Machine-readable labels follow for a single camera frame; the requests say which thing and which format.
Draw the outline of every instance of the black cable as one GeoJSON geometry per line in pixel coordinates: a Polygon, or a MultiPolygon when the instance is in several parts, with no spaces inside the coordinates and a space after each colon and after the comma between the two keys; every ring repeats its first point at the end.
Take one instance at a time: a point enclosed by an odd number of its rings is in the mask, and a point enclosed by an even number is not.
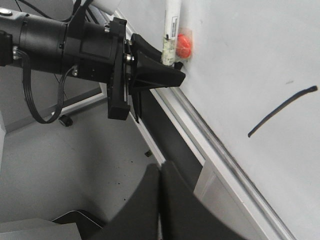
{"type": "Polygon", "coordinates": [[[22,12],[21,7],[19,5],[19,3],[17,2],[18,0],[15,0],[15,3],[18,5],[18,8],[20,9],[20,12],[22,12]]]}
{"type": "Polygon", "coordinates": [[[318,90],[317,86],[312,86],[307,89],[304,89],[302,91],[297,92],[295,95],[290,97],[288,100],[283,102],[280,106],[278,106],[275,110],[273,110],[270,114],[268,114],[264,119],[262,119],[261,122],[258,123],[257,126],[255,126],[249,133],[248,137],[250,138],[252,134],[254,134],[263,124],[266,123],[270,118],[272,118],[274,115],[276,115],[278,112],[280,112],[282,109],[284,109],[286,106],[288,106],[290,103],[292,103],[294,100],[297,100],[298,98],[302,97],[303,95],[306,95],[308,93],[312,93],[318,90]]]}
{"type": "MultiPolygon", "coordinates": [[[[52,17],[48,16],[47,14],[45,14],[43,11],[41,11],[39,8],[35,7],[34,5],[32,5],[31,3],[25,1],[25,0],[18,0],[19,2],[29,6],[30,8],[32,8],[33,10],[35,10],[37,13],[41,14],[42,16],[44,16],[47,19],[53,19],[52,17]]],[[[60,22],[69,22],[72,18],[72,15],[70,17],[68,17],[67,19],[63,19],[63,20],[58,20],[60,22]]]]}
{"type": "Polygon", "coordinates": [[[91,21],[90,21],[90,19],[89,19],[89,17],[88,17],[87,14],[86,14],[84,17],[85,17],[85,20],[86,20],[88,23],[91,23],[91,21]]]}
{"type": "MultiPolygon", "coordinates": [[[[55,73],[54,73],[53,75],[54,75],[54,78],[56,79],[56,82],[59,84],[59,83],[60,83],[60,81],[59,81],[59,79],[58,79],[57,75],[56,75],[55,73]]],[[[66,98],[66,99],[68,99],[67,94],[66,94],[65,92],[63,92],[63,94],[64,94],[65,98],[66,98]]]]}
{"type": "Polygon", "coordinates": [[[88,7],[86,9],[86,11],[89,13],[90,17],[92,18],[92,21],[95,23],[95,24],[99,24],[97,18],[95,17],[95,15],[93,14],[93,12],[91,11],[90,7],[88,7]]]}
{"type": "Polygon", "coordinates": [[[65,74],[63,74],[59,81],[58,86],[58,95],[57,95],[57,104],[55,107],[55,111],[53,116],[49,120],[44,120],[35,105],[35,101],[32,94],[31,89],[31,62],[28,54],[26,54],[24,51],[18,49],[17,54],[22,58],[22,86],[23,86],[23,93],[24,98],[26,101],[26,104],[29,108],[29,111],[32,115],[32,117],[40,124],[50,124],[53,123],[55,120],[57,120],[61,114],[61,111],[64,107],[64,87],[65,82],[68,74],[74,69],[76,69],[76,66],[71,67],[68,71],[66,71],[65,74]]]}
{"type": "Polygon", "coordinates": [[[73,4],[73,10],[72,10],[72,15],[75,15],[78,8],[81,6],[81,0],[75,0],[73,4]]]}

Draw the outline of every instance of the black cylinder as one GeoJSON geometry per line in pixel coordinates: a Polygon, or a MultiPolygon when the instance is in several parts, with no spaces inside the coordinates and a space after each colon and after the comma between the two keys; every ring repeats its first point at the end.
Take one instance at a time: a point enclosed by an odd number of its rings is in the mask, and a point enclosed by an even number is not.
{"type": "Polygon", "coordinates": [[[61,72],[61,59],[67,24],[27,14],[23,20],[19,48],[31,59],[31,68],[61,72]]]}

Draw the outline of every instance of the gray floor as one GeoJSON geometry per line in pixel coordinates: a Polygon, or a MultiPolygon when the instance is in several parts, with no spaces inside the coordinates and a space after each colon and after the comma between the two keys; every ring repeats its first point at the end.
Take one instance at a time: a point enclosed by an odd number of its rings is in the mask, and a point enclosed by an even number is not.
{"type": "Polygon", "coordinates": [[[81,240],[75,223],[0,233],[1,240],[81,240]]]}
{"type": "Polygon", "coordinates": [[[74,125],[30,124],[5,137],[0,222],[52,220],[84,209],[110,220],[145,168],[148,146],[131,118],[107,118],[102,102],[72,116],[74,125]]]}

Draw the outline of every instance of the black marker line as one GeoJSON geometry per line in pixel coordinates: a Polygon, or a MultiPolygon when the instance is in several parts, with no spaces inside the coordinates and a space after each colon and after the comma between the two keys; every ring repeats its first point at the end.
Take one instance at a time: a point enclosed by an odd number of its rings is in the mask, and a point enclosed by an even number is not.
{"type": "Polygon", "coordinates": [[[307,89],[304,89],[302,91],[297,92],[295,95],[290,97],[288,100],[283,102],[280,106],[278,106],[275,110],[273,110],[270,114],[268,114],[264,119],[262,119],[261,122],[258,123],[257,126],[255,126],[249,133],[248,137],[250,138],[252,134],[254,134],[263,124],[266,123],[270,118],[272,118],[274,115],[276,115],[278,112],[280,112],[282,109],[284,109],[286,106],[288,106],[290,103],[292,103],[294,100],[297,100],[298,98],[302,97],[303,95],[306,95],[308,93],[312,93],[318,90],[317,86],[312,86],[307,89]]]}

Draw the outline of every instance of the red marker cap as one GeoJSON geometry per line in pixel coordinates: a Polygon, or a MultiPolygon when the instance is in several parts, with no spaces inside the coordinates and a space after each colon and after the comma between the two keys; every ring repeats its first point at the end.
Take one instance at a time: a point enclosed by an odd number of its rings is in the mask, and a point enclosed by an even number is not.
{"type": "Polygon", "coordinates": [[[182,58],[187,59],[191,55],[192,43],[188,37],[184,34],[178,34],[178,40],[176,44],[176,54],[182,58]]]}

